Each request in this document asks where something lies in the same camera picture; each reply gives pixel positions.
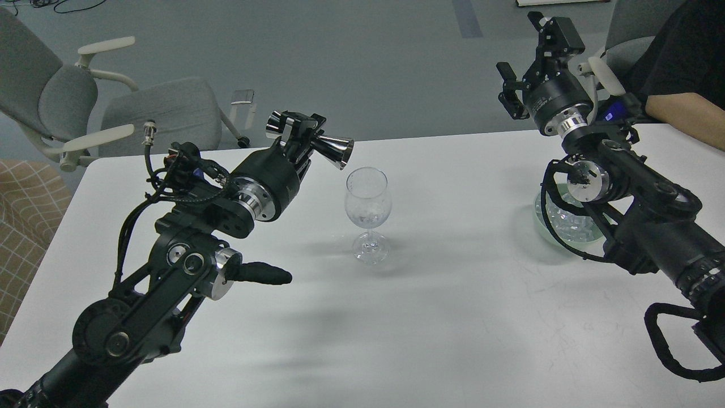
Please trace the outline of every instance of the chair backrest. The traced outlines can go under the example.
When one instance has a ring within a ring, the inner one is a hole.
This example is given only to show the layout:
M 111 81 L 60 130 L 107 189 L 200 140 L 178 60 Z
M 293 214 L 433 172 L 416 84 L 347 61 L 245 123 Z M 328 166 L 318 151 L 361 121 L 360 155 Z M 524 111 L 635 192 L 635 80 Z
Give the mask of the chair backrest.
M 0 7 L 0 110 L 39 134 L 70 140 L 86 133 L 98 88 Z
M 607 65 L 621 78 L 647 51 L 685 0 L 617 0 L 605 43 Z

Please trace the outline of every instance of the white armrest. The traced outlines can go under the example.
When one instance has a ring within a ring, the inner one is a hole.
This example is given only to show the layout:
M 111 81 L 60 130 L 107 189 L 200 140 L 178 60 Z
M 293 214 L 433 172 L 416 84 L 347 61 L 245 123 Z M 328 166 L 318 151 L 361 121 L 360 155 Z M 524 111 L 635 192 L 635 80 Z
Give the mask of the white armrest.
M 136 37 L 123 37 L 123 38 L 114 38 L 112 40 L 106 40 L 101 41 L 99 43 L 93 43 L 89 45 L 82 46 L 78 49 L 78 54 L 80 55 L 86 55 L 86 54 L 98 54 L 99 52 L 105 52 L 105 51 L 112 51 L 114 49 L 120 49 L 125 48 L 127 46 L 134 45 L 136 42 Z
M 625 94 L 624 87 L 606 62 L 602 61 L 599 57 L 589 57 L 587 62 L 589 63 L 589 68 L 597 77 L 599 83 L 609 92 L 609 95 L 620 97 Z
M 93 43 L 89 45 L 82 46 L 78 49 L 78 54 L 80 55 L 80 59 L 78 59 L 78 62 L 75 63 L 77 66 L 82 68 L 87 68 L 88 64 L 91 63 L 91 59 L 94 57 L 94 55 L 105 52 L 105 51 L 112 51 L 114 49 L 121 49 L 125 48 L 127 46 L 134 45 L 136 42 L 136 37 L 123 37 L 123 38 L 114 38 L 112 40 L 107 41 L 101 41 L 99 43 Z
M 47 149 L 48 153 L 67 153 L 85 150 L 100 144 L 113 142 L 114 140 L 123 139 L 133 134 L 134 126 L 131 124 L 116 126 L 114 128 L 97 131 L 85 136 L 77 137 L 73 140 L 65 142 L 61 147 Z

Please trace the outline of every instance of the glass base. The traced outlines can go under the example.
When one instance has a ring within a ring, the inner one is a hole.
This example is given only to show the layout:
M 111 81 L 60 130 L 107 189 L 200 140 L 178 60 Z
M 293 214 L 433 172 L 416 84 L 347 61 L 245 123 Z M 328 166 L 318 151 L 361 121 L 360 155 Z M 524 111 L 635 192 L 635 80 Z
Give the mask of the glass base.
M 352 243 L 352 253 L 366 264 L 377 264 L 388 257 L 390 244 L 377 232 L 363 232 Z

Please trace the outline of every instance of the chair leg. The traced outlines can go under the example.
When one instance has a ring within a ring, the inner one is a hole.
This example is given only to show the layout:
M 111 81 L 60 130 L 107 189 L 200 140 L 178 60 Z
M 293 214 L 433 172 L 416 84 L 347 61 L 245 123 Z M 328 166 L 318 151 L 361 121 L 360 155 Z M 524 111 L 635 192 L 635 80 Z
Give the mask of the chair leg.
M 227 127 L 227 129 L 229 129 L 231 134 L 234 135 L 237 145 L 241 149 L 246 149 L 247 147 L 249 147 L 249 138 L 246 136 L 242 136 L 239 131 L 236 130 L 234 124 L 231 123 L 231 121 L 221 108 L 219 108 L 219 116 L 222 118 L 222 123 L 224 123 L 224 125 Z

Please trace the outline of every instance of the gray chair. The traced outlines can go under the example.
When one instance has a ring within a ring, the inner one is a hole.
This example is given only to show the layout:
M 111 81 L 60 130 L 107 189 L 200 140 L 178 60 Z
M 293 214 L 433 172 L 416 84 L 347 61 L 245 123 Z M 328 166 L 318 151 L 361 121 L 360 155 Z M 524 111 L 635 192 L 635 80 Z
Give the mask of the gray chair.
M 607 41 L 602 49 L 587 62 L 578 66 L 585 81 L 594 108 L 589 114 L 591 122 L 599 109 L 598 89 L 606 90 L 610 96 L 619 97 L 626 93 L 620 78 L 623 78 L 635 62 L 647 51 L 652 40 L 672 13 L 685 0 L 616 0 L 609 24 Z
M 684 0 L 617 0 L 604 55 L 614 75 L 622 78 L 647 51 L 657 33 Z
M 64 64 L 53 51 L 4 7 L 0 8 L 0 110 L 18 123 L 31 143 L 64 171 L 87 166 L 88 148 L 99 156 L 140 155 L 143 124 L 157 123 L 152 153 L 166 152 L 171 142 L 193 142 L 214 150 L 221 123 L 238 139 L 244 138 L 219 108 L 209 85 L 200 78 L 184 78 L 138 90 L 127 76 L 88 67 L 94 55 L 130 46 L 134 37 L 83 46 L 75 64 Z M 88 117 L 96 104 L 96 79 L 119 81 L 131 93 L 113 99 L 101 131 L 86 134 Z

